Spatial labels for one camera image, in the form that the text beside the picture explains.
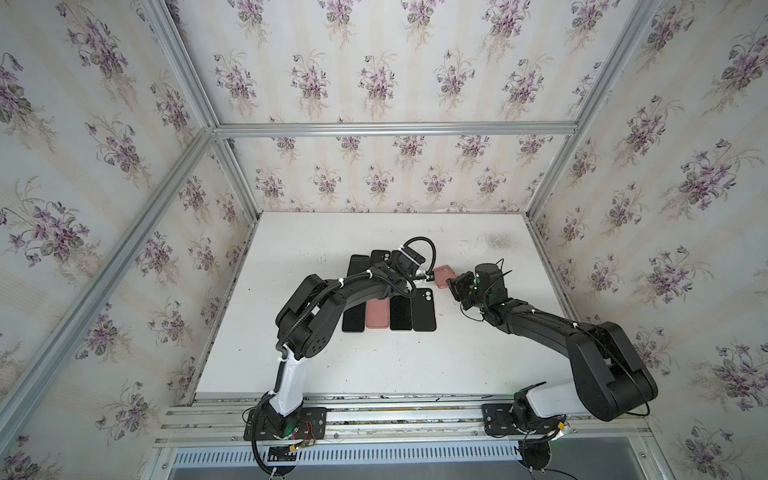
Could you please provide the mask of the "pink phone case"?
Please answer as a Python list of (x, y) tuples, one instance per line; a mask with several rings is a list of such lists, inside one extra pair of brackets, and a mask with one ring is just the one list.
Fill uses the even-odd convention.
[(457, 277), (456, 272), (448, 265), (442, 265), (433, 269), (434, 283), (438, 289), (447, 289), (450, 280)]
[(390, 300), (369, 300), (366, 302), (365, 327), (367, 329), (388, 329), (390, 326)]

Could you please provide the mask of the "black phone case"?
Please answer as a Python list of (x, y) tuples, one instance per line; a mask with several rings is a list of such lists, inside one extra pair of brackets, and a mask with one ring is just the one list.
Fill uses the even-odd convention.
[(391, 252), (388, 250), (373, 250), (370, 253), (369, 265), (386, 264), (390, 259)]
[(434, 294), (430, 288), (418, 288), (411, 299), (411, 323), (416, 332), (437, 330)]

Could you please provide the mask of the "black pad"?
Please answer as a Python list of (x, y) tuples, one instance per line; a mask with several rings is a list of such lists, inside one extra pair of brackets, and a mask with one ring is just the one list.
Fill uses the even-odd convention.
[(389, 326), (393, 331), (411, 331), (412, 323), (412, 301), (403, 296), (394, 296), (390, 299), (390, 320)]

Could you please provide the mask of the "black phone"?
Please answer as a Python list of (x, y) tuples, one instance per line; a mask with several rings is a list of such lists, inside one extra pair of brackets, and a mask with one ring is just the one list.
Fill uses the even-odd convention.
[(347, 277), (360, 273), (365, 273), (370, 266), (370, 257), (367, 255), (353, 254), (350, 257)]

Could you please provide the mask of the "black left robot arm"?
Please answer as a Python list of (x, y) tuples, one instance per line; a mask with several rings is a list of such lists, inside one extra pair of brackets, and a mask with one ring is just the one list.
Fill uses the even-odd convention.
[(267, 417), (276, 423), (294, 419), (303, 405), (310, 358), (331, 340), (343, 314), (373, 300), (411, 298), (416, 283), (434, 279), (435, 262), (428, 262), (403, 245), (378, 257), (354, 255), (348, 273), (337, 279), (307, 276), (276, 317), (275, 349), (280, 354), (275, 387), (267, 393)]

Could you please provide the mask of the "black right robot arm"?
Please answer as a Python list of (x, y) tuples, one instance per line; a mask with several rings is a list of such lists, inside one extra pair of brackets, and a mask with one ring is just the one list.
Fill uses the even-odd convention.
[(637, 416), (658, 396), (658, 386), (624, 330), (616, 323), (579, 323), (512, 298), (499, 265), (483, 263), (447, 280), (463, 311), (475, 308), (497, 330), (534, 341), (567, 358), (571, 378), (531, 385), (514, 395), (510, 415), (529, 432), (544, 421), (586, 415), (610, 422)]

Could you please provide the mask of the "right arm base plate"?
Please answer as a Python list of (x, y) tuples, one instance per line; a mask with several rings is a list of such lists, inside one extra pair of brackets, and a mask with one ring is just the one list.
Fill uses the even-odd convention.
[(560, 430), (563, 415), (539, 417), (515, 403), (486, 403), (481, 406), (484, 431), (492, 437), (510, 435), (548, 436)]

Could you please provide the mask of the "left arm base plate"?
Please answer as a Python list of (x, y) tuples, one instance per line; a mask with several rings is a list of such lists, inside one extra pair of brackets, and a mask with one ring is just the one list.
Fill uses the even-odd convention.
[(269, 404), (253, 408), (247, 412), (243, 440), (321, 440), (325, 437), (327, 413), (322, 407), (300, 407), (281, 416)]

